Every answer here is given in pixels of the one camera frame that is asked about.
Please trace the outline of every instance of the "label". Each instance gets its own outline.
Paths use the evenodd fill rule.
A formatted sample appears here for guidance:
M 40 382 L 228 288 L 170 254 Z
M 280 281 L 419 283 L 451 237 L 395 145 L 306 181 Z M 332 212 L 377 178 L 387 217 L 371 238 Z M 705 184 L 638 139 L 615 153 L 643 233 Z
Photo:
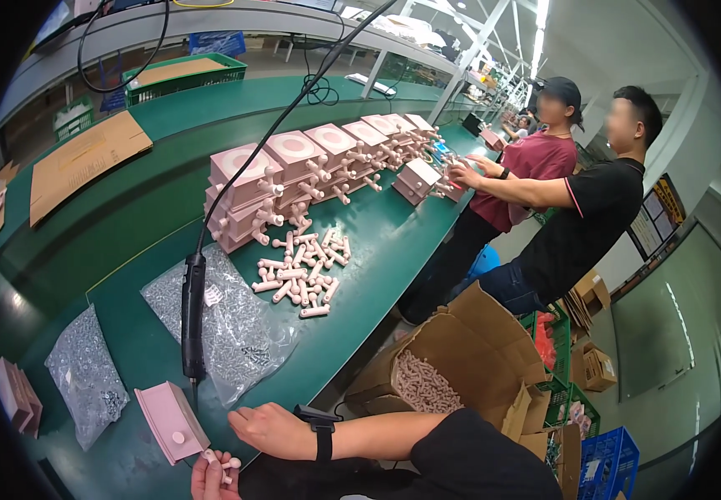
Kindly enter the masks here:
M 592 460 L 586 464 L 586 477 L 583 481 L 592 481 L 596 475 L 596 470 L 600 466 L 600 460 Z
M 222 298 L 225 298 L 225 295 L 216 285 L 210 285 L 205 290 L 205 305 L 208 307 L 220 303 Z
M 616 372 L 613 370 L 613 364 L 610 362 L 609 359 L 606 359 L 606 362 L 602 363 L 606 367 L 606 371 L 611 375 L 611 377 L 616 376 Z

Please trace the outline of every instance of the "poster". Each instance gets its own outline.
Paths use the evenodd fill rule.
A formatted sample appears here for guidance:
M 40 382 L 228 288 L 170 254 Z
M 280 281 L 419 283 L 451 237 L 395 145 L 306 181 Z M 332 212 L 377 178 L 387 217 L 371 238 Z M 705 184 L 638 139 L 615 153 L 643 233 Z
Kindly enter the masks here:
M 627 234 L 646 262 L 664 247 L 685 219 L 686 212 L 672 179 L 664 174 L 644 197 L 641 210 Z

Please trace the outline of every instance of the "yellow cable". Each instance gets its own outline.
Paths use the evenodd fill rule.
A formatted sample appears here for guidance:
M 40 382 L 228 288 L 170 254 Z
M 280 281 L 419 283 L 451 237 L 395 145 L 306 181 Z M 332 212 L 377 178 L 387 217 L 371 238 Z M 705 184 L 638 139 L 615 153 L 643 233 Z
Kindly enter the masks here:
M 235 2 L 235 0 L 230 0 L 226 3 L 220 3 L 219 5 L 189 5 L 187 3 L 177 2 L 177 0 L 172 0 L 172 2 L 174 2 L 174 5 L 179 5 L 180 7 L 193 7 L 194 9 L 212 9 L 213 7 L 224 7 L 225 5 L 230 5 L 231 3 Z

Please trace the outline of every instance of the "hand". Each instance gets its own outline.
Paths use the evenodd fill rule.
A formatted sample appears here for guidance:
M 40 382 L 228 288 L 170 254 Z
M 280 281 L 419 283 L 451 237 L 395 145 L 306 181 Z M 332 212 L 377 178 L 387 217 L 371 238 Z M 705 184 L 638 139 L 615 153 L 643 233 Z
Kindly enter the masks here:
M 230 461 L 230 454 L 214 450 L 219 463 Z M 233 480 L 230 484 L 221 481 L 224 470 L 216 462 L 208 464 L 202 455 L 196 459 L 191 471 L 191 497 L 193 500 L 241 500 L 238 495 L 238 469 L 226 469 L 227 475 Z
M 310 425 L 275 402 L 239 408 L 227 414 L 238 438 L 266 455 L 284 460 L 315 460 L 315 433 Z
M 475 162 L 477 166 L 480 167 L 480 170 L 483 170 L 483 172 L 490 177 L 497 178 L 505 171 L 502 165 L 493 160 L 489 160 L 485 156 L 467 155 L 466 158 Z
M 449 167 L 449 180 L 453 183 L 465 184 L 475 190 L 480 187 L 483 176 L 477 174 L 474 168 L 462 163 L 453 163 Z

